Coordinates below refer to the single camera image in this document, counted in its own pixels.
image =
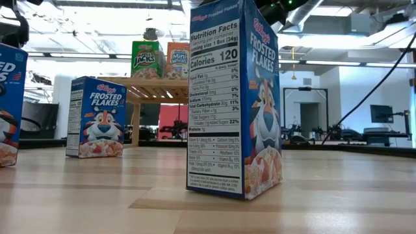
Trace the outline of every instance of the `cereal box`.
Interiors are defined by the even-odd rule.
[[[282,180],[278,69],[253,0],[191,10],[187,189],[250,200]]]
[[[166,78],[189,79],[189,43],[168,42]]]
[[[27,53],[0,44],[0,167],[16,164]]]
[[[92,77],[72,81],[66,155],[122,156],[127,89]]]
[[[131,77],[161,79],[164,77],[165,57],[159,42],[133,42]]]

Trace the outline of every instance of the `kellogg's logo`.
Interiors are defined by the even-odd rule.
[[[270,43],[270,36],[263,30],[263,25],[259,22],[259,19],[254,19],[254,29],[258,32],[261,36],[263,43],[269,44]]]
[[[99,91],[106,91],[108,94],[113,94],[116,92],[116,88],[110,88],[106,84],[99,84],[97,85],[97,90]]]
[[[151,49],[152,46],[151,45],[139,45],[138,47],[139,49]]]
[[[194,16],[194,17],[192,17],[192,22],[193,21],[204,21],[206,18],[208,18],[208,16],[207,15],[204,15],[204,16]]]

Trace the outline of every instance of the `wooden stand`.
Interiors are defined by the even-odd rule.
[[[188,103],[188,81],[149,79],[139,80],[127,77],[98,77],[104,81],[121,84],[127,87],[127,102],[132,103],[133,135],[131,145],[124,148],[138,146],[138,127],[140,123],[141,103]]]

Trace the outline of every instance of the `nutrition facts label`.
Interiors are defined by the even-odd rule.
[[[71,92],[70,98],[70,113],[68,117],[68,140],[67,150],[68,155],[78,155],[79,149],[79,134],[81,130],[81,111],[83,106],[83,90]]]
[[[188,186],[242,193],[239,20],[190,41]]]

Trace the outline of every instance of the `doorway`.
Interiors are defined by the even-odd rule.
[[[309,138],[312,128],[319,126],[319,103],[300,104],[300,123],[302,136]]]

